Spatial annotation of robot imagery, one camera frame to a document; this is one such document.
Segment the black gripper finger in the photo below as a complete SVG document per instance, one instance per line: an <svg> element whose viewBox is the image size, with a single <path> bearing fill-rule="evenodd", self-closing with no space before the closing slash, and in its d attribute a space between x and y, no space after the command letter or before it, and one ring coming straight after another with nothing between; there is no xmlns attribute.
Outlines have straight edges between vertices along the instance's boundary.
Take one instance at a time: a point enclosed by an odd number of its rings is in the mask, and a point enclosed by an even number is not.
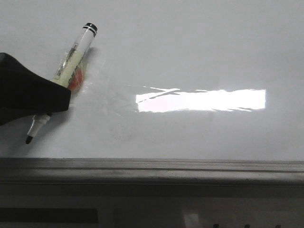
<svg viewBox="0 0 304 228"><path fill-rule="evenodd" d="M0 124L34 114L67 111L71 91L44 79L7 53L0 54Z"/></svg>

